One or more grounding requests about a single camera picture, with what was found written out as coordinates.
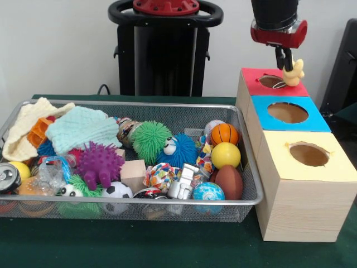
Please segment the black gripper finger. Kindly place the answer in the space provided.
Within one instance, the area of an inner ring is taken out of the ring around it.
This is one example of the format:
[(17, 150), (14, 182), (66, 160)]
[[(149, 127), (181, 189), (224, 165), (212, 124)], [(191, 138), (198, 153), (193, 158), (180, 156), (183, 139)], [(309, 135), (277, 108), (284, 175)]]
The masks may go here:
[(276, 55), (277, 68), (279, 70), (282, 70), (283, 67), (284, 67), (283, 49), (281, 47), (276, 47), (275, 48), (275, 55)]
[(285, 54), (285, 59), (284, 59), (285, 71), (292, 71), (293, 70), (292, 51), (290, 48), (284, 48), (283, 51)]

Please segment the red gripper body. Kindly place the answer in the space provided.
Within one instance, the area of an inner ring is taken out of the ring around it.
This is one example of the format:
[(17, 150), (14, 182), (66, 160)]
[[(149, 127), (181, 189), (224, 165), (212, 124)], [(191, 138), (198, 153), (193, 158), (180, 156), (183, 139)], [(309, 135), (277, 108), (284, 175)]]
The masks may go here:
[(268, 31), (257, 26), (255, 19), (252, 21), (250, 35), (253, 41), (270, 46), (281, 46), (290, 49), (298, 49), (304, 42), (307, 34), (307, 21), (297, 19), (290, 27)]

